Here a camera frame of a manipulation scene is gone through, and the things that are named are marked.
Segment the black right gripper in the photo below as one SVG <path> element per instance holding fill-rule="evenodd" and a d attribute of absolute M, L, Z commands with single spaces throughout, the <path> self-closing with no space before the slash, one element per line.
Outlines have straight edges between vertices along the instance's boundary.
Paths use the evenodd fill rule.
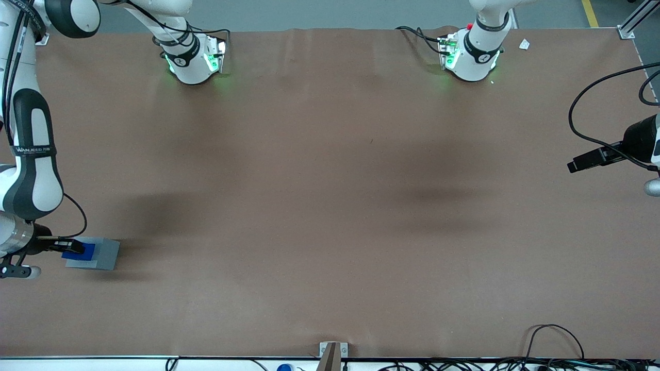
<path fill-rule="evenodd" d="M 30 238 L 30 241 L 24 247 L 24 251 L 27 256 L 38 255 L 44 251 L 61 252 L 61 253 L 71 253 L 82 255 L 85 253 L 85 245 L 80 241 L 74 241 L 76 237 L 62 237 L 57 235 L 53 237 L 52 231 L 43 225 L 37 223 L 31 223 L 33 226 L 33 234 Z M 50 239 L 41 240 L 41 237 L 51 237 Z"/>

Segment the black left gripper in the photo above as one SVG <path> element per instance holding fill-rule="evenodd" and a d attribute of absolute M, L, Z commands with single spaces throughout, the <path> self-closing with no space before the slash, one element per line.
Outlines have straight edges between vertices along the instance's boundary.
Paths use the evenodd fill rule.
<path fill-rule="evenodd" d="M 658 142 L 658 115 L 647 117 L 644 120 L 630 125 L 625 130 L 621 142 L 621 151 L 639 162 L 651 164 L 655 154 L 655 145 Z M 597 166 L 608 166 L 625 158 L 617 151 L 608 146 L 591 150 L 579 155 L 567 164 L 571 174 L 579 172 L 581 168 L 592 168 Z"/>

